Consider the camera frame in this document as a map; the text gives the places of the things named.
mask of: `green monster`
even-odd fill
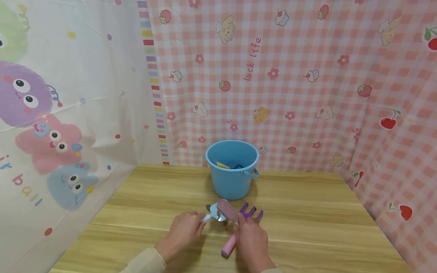
[[[21,12],[17,15],[0,0],[0,61],[17,62],[27,52],[29,20],[26,7],[18,7]]]

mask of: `left hand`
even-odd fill
[[[173,219],[167,236],[155,246],[166,264],[200,238],[207,224],[207,222],[201,222],[205,215],[203,212],[192,211],[184,212]]]

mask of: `pink monster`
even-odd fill
[[[15,138],[17,147],[32,156],[36,171],[45,175],[59,166],[81,161],[80,129],[73,124],[61,123],[53,114],[45,114],[32,128]]]

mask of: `cartoon eye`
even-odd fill
[[[68,184],[75,184],[79,181],[79,176],[76,174],[73,174],[68,178]]]
[[[0,33],[0,48],[5,47],[7,44],[6,37],[3,35],[3,33]]]
[[[78,194],[79,192],[82,191],[83,185],[82,184],[76,184],[74,185],[71,190],[75,193]]]
[[[32,95],[25,96],[23,102],[29,108],[36,108],[39,104],[38,99]]]
[[[58,152],[66,152],[68,150],[68,145],[65,142],[60,142],[56,146],[56,151]]]
[[[54,142],[61,140],[61,133],[56,130],[50,132],[50,139]]]
[[[14,88],[20,93],[27,93],[30,91],[30,84],[23,79],[16,79],[14,81]]]

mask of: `colorful striped border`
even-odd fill
[[[150,27],[150,19],[149,13],[147,11],[146,1],[138,1],[138,10],[142,43],[144,45],[144,52],[146,54],[147,68],[150,77],[150,86],[153,91],[153,105],[155,109],[156,126],[158,128],[161,159],[164,165],[170,165],[161,94],[155,93],[156,91],[160,90],[160,81],[158,77],[158,68],[156,65],[155,44],[153,42],[152,29]]]

